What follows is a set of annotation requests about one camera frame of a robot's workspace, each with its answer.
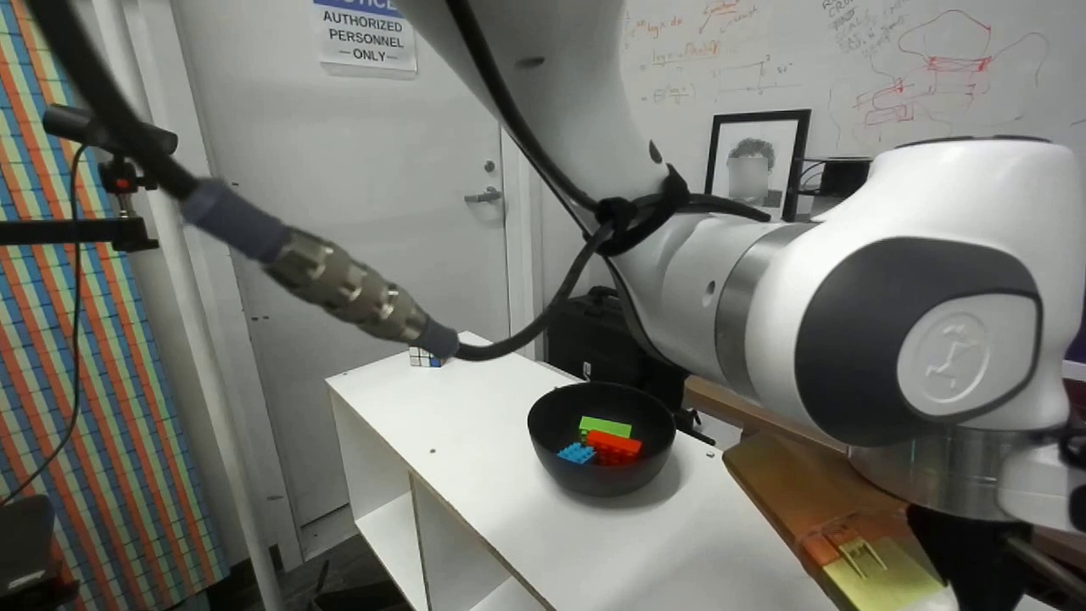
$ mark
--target white table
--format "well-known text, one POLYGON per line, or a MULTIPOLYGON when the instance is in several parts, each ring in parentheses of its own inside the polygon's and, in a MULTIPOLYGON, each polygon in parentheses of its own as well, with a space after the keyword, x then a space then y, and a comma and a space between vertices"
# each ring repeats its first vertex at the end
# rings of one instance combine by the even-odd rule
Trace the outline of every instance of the white table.
POLYGON ((640 493, 555 490, 525 412, 563 384, 524 355, 433 370, 407 352, 330 379, 353 518, 417 611, 832 609, 687 435, 640 493))

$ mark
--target black bowl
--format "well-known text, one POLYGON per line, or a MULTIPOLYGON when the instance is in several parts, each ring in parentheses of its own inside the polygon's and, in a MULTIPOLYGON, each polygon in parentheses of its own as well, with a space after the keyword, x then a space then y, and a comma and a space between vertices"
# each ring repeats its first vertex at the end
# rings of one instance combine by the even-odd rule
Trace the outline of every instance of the black bowl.
POLYGON ((530 435, 545 473, 572 493, 628 493, 640 490, 668 461, 676 442, 676 416, 656 398, 616 384, 572 384, 542 394, 530 412, 530 435), (555 453, 579 442, 579 416, 628 421, 644 445, 635 461, 625 464, 570 464, 555 453))

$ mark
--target red block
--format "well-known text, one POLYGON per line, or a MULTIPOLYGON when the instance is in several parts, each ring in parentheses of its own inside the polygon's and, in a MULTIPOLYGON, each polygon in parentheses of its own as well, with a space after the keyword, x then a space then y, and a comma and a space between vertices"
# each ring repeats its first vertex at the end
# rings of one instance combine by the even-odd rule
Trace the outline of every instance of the red block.
POLYGON ((613 437, 604 432, 592 432, 584 435, 584 442, 598 453, 601 461, 635 461, 644 447, 638 437, 613 437))

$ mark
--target colorful block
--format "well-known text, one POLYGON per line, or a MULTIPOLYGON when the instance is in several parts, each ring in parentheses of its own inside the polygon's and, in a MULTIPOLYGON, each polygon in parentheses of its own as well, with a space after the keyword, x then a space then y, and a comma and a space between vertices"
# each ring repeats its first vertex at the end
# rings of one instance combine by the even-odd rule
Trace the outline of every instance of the colorful block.
POLYGON ((601 435, 613 435, 613 437, 632 437, 635 427, 625 421, 609 421, 609 416, 579 416, 579 437, 601 432, 601 435))
POLYGON ((601 461, 635 461, 644 447, 638 437, 613 437, 604 432, 592 432, 584 442, 601 456, 601 461))
POLYGON ((598 453, 584 442, 572 442, 567 445, 563 453, 555 453, 561 461, 570 461, 570 464, 586 464, 598 458, 598 453))

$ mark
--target metal rod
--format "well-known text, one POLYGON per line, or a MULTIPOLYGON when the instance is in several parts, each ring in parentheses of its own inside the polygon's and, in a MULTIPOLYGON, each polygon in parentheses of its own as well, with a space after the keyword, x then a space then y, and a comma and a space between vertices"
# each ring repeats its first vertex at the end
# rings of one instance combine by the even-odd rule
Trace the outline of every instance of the metal rod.
POLYGON ((127 222, 8 222, 0 223, 0 244, 73 244, 73 242, 111 242, 130 251, 147 244, 138 217, 127 222))

